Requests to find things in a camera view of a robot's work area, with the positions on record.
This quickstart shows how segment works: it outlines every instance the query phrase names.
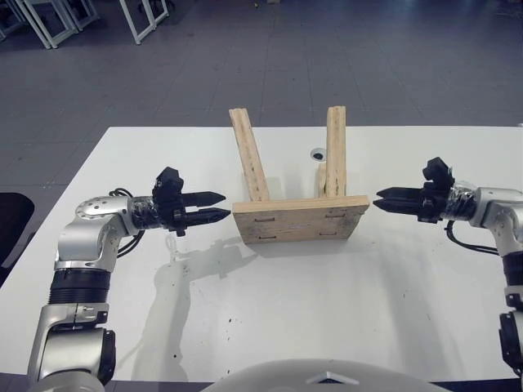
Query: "mortise slot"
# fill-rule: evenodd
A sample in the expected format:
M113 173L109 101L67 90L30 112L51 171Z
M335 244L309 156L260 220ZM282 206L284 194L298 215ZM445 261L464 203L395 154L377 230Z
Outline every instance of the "mortise slot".
M276 220L276 218L262 218L262 219L254 218L255 222L274 222L275 220Z

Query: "plywood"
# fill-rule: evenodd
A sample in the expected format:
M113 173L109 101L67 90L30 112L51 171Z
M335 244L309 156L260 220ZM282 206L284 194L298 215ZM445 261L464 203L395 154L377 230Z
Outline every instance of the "plywood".
M327 110L327 180L328 198L346 195L345 106Z
M246 109L229 110L251 201L269 200L269 189Z
M369 207L367 196L235 203L244 243L348 238Z

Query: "white table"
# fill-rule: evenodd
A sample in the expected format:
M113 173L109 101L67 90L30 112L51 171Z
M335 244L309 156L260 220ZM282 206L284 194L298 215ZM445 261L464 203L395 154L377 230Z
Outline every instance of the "white table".
M257 128L273 198L313 197L319 127ZM440 155L477 185L523 188L523 130L512 127L349 127L348 193L423 183ZM56 240L83 200L123 186L150 194L165 166L185 192L247 200L231 128L110 128L0 290L0 371L25 373ZM371 207L348 240L240 242L232 218L176 238L160 229L119 260L107 327L116 380L215 381L274 359L371 363L429 381L508 378L498 315L507 311L501 260L448 241L444 225ZM492 244L486 230L456 235Z

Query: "chair leg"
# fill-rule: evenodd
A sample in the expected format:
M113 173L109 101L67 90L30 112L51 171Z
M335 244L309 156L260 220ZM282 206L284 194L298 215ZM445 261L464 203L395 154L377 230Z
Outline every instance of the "chair leg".
M42 31L43 35L45 36L46 40L51 44L51 47L53 49L56 49L58 46L55 44L55 42L52 39L52 36L49 34L49 31L47 31L46 26L43 24L42 20L40 19L40 16L34 9L33 5L30 2L25 2L25 6L31 13L32 19L36 22L40 30Z
M33 31L36 33L40 41L42 41L43 46L46 49L51 49L51 44L49 41L46 40L45 36L43 35L42 31L38 28L35 20L32 18L31 14L29 13L28 9L25 7L22 0L15 0L16 5L18 6L18 9L24 16L25 20L27 20L27 23L33 28Z

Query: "black chair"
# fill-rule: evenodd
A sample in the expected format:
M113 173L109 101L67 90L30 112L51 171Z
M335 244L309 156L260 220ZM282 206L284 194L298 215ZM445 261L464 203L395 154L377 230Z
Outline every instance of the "black chair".
M0 287L15 262L6 268L2 264L24 232L33 212L33 202L23 194L0 194Z

